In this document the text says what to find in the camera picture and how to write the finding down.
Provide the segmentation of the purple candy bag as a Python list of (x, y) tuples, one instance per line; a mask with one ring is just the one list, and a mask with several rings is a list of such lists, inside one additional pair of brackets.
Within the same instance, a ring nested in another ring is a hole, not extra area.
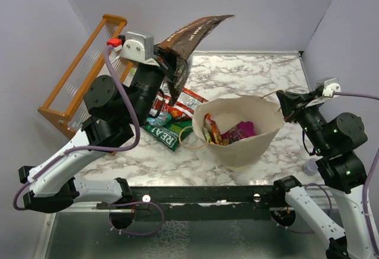
[(256, 136), (254, 124), (251, 121), (241, 121), (221, 135), (222, 144), (229, 145), (252, 136)]

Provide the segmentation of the red chips bag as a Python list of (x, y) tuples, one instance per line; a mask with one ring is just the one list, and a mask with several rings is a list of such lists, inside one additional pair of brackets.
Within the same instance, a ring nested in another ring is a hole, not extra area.
[(207, 100), (196, 94), (195, 92), (184, 88), (174, 105), (169, 105), (171, 96), (168, 90), (160, 90), (153, 103), (150, 115), (154, 116), (158, 111), (171, 115), (173, 121), (188, 121), (191, 120), (196, 107)]

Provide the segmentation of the orange fruit candy bag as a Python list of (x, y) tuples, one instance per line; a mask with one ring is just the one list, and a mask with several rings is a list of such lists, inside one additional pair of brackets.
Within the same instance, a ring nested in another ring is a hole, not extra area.
[(215, 145), (221, 145), (222, 137), (220, 135), (219, 128), (209, 113), (204, 116), (204, 127), (207, 128), (211, 133), (215, 141)]

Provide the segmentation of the brown snack packet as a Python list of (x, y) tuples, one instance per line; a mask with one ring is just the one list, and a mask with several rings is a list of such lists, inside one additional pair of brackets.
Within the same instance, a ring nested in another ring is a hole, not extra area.
[(166, 78), (171, 95), (170, 106), (176, 103), (184, 89), (190, 73), (188, 59), (193, 51), (214, 28), (233, 16), (233, 14), (227, 14), (199, 18), (178, 29), (164, 41), (155, 45), (154, 52), (162, 58), (172, 74), (172, 76)]

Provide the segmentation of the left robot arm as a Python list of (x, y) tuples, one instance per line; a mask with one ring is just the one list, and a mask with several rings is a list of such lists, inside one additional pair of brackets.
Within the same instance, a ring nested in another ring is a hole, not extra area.
[(55, 213), (74, 203), (103, 202), (125, 208), (133, 199), (127, 180), (88, 181), (76, 178), (80, 170), (108, 153), (134, 149), (140, 128), (146, 123), (163, 81), (171, 96), (178, 98), (176, 77), (186, 73), (187, 61), (155, 47), (157, 66), (141, 63), (130, 86), (123, 85), (104, 58), (109, 74), (94, 79), (83, 99), (90, 113), (74, 137), (52, 157), (35, 167), (19, 169), (23, 207), (17, 210)]

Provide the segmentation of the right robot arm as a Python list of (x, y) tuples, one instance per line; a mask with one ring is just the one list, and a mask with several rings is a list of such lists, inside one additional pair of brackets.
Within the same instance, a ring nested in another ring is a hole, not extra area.
[(327, 258), (378, 258), (378, 230), (372, 215), (368, 186), (378, 158), (366, 171), (354, 150), (367, 140), (362, 119), (341, 113), (326, 121), (319, 108), (337, 92), (316, 89), (308, 94), (276, 93), (287, 123), (298, 123), (319, 156), (316, 162), (325, 185), (338, 206), (343, 225), (337, 225), (308, 198), (306, 189), (292, 176), (275, 181), (273, 202), (289, 204), (322, 240)]

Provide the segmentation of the yellow snack packet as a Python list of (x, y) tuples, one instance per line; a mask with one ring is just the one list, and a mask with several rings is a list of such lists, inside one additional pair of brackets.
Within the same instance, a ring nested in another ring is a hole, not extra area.
[(211, 133), (209, 132), (209, 130), (207, 128), (203, 128), (203, 135), (205, 137), (205, 140), (207, 143), (209, 144), (215, 144), (215, 141), (211, 135)]

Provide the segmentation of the teal snack packet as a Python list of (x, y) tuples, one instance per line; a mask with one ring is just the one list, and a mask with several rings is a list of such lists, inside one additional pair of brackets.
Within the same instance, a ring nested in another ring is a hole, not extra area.
[(147, 123), (155, 127), (162, 127), (168, 124), (172, 119), (169, 113), (161, 112), (156, 118), (148, 117)]

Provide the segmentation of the green chips bag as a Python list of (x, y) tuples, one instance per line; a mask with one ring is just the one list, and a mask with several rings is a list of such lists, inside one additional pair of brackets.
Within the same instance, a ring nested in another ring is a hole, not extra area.
[(146, 124), (143, 126), (143, 129), (163, 143), (171, 151), (175, 152), (180, 146), (179, 140), (184, 140), (192, 132), (191, 126), (191, 120), (181, 122), (170, 121), (162, 127)]

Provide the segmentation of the white paper bag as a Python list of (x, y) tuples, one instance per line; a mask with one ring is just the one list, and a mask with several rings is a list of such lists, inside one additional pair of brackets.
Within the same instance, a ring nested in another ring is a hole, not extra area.
[(256, 95), (241, 95), (198, 105), (192, 125), (179, 134), (192, 129), (202, 144), (181, 146), (189, 150), (206, 147), (222, 166), (239, 172), (261, 158), (283, 127), (278, 103)]

